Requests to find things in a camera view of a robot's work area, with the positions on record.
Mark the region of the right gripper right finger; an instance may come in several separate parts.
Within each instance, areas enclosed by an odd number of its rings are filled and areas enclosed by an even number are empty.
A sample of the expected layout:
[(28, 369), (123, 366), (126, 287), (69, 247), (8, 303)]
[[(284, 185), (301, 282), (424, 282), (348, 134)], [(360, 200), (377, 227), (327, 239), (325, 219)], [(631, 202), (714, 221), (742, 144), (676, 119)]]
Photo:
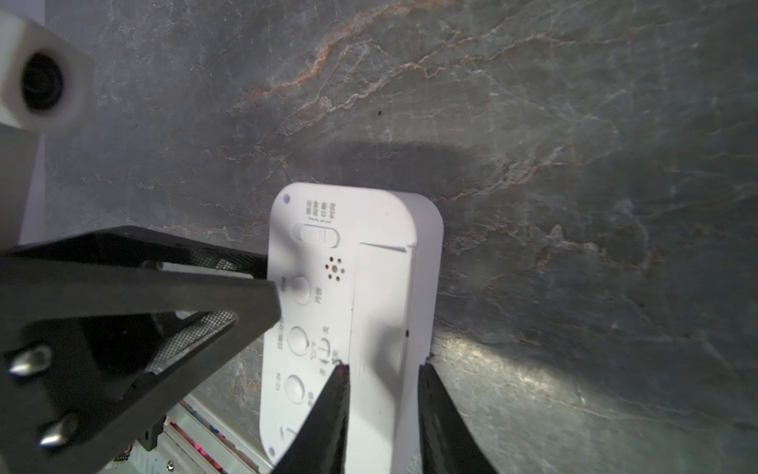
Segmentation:
[(418, 425), (424, 474), (496, 474), (431, 363), (418, 372)]

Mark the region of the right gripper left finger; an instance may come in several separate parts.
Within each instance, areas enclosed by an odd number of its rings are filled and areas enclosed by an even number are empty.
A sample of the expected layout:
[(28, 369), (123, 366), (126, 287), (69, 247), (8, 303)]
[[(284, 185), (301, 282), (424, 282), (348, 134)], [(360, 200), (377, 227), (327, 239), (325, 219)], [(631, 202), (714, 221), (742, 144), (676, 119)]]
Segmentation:
[(274, 466), (273, 474), (345, 472), (349, 428), (349, 366), (335, 366), (290, 448)]

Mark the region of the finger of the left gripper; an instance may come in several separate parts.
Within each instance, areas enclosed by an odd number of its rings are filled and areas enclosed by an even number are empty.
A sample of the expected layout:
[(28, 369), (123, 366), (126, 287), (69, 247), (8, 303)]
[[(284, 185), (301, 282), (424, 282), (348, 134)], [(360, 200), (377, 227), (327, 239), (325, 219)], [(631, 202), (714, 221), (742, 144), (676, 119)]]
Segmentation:
[(159, 263), (228, 271), (265, 278), (268, 257), (203, 243), (137, 226), (102, 229), (57, 240), (17, 246), (7, 257), (156, 268)]
[[(229, 311), (218, 333), (122, 397), (79, 323)], [(280, 319), (268, 280), (79, 263), (1, 261), (1, 458), (9, 473), (94, 473)]]

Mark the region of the white battery cover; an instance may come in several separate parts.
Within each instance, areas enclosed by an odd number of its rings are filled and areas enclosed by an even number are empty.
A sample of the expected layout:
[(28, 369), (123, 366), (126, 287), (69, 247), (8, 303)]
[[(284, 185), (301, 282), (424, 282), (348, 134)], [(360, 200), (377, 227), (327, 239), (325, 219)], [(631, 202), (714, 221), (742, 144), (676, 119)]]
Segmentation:
[(409, 462), (403, 418), (412, 255), (360, 244), (355, 264), (345, 471), (400, 473)]

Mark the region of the white alarm device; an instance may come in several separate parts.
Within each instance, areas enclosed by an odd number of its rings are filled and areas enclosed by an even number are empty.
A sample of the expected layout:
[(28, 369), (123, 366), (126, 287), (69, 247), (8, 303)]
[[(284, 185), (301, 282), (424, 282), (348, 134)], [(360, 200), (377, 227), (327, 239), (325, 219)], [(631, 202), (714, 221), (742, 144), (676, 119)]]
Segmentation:
[(278, 463), (333, 368), (349, 365), (355, 261), (360, 244), (408, 250), (408, 470), (420, 447), (418, 371), (430, 355), (443, 221), (418, 194), (309, 183), (285, 187), (270, 212), (268, 280), (281, 317), (264, 336), (260, 436)]

